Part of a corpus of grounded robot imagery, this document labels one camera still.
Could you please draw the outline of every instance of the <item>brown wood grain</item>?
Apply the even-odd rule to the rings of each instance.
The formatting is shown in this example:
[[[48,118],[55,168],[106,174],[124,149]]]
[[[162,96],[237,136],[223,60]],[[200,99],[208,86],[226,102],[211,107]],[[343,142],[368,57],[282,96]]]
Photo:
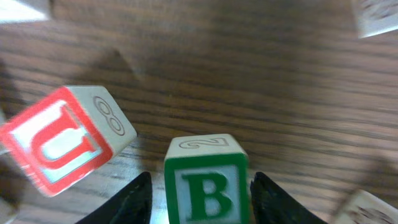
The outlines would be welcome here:
[[[349,1],[55,0],[53,11],[0,26],[7,117],[60,85],[103,85],[138,138],[54,198],[0,157],[15,223],[74,223],[144,170],[151,223],[168,223],[169,142],[213,133],[248,152],[248,183],[263,171],[326,221],[356,189],[398,207],[397,32],[358,39]]]

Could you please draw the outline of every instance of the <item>green block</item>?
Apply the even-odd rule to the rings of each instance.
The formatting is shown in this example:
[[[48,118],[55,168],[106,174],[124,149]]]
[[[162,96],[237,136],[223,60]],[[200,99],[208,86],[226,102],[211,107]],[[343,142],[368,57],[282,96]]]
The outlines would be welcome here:
[[[170,224],[249,223],[247,166],[229,134],[174,138],[165,158]]]

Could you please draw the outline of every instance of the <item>green border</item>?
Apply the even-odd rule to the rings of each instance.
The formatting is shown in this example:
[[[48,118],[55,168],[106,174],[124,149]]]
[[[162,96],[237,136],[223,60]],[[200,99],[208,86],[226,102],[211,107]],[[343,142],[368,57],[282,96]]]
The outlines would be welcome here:
[[[222,166],[230,164],[236,165],[239,171],[239,190],[241,201],[240,223],[249,223],[249,199],[246,189],[246,170],[248,167],[248,158],[245,154],[237,153],[225,155],[218,154],[212,156],[178,157],[167,159],[165,161],[164,179],[170,224],[180,224],[174,171],[177,169]]]

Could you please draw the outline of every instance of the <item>wooden surface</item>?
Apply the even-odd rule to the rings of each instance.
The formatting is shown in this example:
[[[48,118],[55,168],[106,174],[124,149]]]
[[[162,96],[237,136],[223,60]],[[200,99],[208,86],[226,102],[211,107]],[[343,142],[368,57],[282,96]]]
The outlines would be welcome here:
[[[151,223],[168,223],[172,138],[230,133],[263,171],[328,221],[354,190],[398,206],[397,33],[358,39],[346,0],[55,0],[55,20],[0,26],[8,118],[65,84],[104,85],[138,138],[55,198],[9,156],[0,195],[15,223],[73,223],[139,173]]]

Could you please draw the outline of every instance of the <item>red border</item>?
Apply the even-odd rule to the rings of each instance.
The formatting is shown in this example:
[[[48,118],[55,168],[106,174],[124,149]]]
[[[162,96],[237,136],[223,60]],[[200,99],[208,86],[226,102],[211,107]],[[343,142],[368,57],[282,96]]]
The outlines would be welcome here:
[[[35,116],[37,113],[48,108],[58,100],[64,100],[67,102],[67,105],[73,111],[73,114],[77,117],[79,122],[84,125],[91,137],[102,148],[103,152],[52,184],[48,181],[46,176],[41,173],[39,166],[35,162],[31,161],[29,158],[30,155],[27,156],[27,154],[24,153],[23,148],[19,145],[16,139],[14,139],[11,131],[19,127],[31,117]],[[2,141],[7,149],[10,150],[12,157],[23,168],[25,174],[33,181],[34,185],[36,185],[36,187],[43,194],[49,197],[53,197],[66,190],[75,182],[79,181],[93,170],[108,162],[113,156],[113,151],[111,150],[110,146],[97,130],[90,117],[85,113],[78,100],[73,96],[72,92],[69,91],[67,87],[59,88],[48,97],[44,98],[42,101],[13,117],[6,125],[0,128],[0,141]]]

